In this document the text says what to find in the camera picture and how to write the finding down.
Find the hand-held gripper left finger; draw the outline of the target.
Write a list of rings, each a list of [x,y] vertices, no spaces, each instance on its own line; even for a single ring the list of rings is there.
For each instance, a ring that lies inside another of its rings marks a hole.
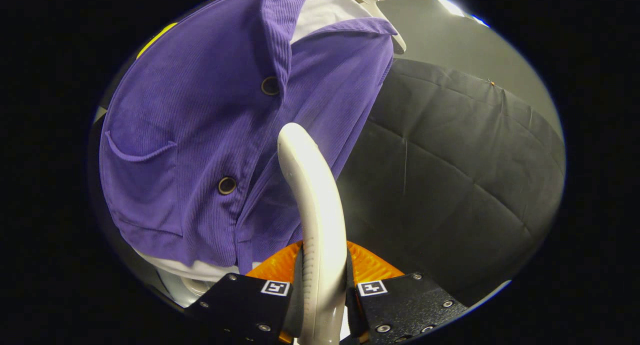
[[[245,276],[227,273],[186,308],[186,316],[208,330],[211,345],[294,344],[284,325],[301,249],[298,241]]]

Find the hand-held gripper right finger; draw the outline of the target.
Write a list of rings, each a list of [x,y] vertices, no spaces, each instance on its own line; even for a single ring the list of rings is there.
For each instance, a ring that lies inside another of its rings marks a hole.
[[[422,272],[403,273],[349,241],[347,345],[398,345],[466,315],[468,308]]]

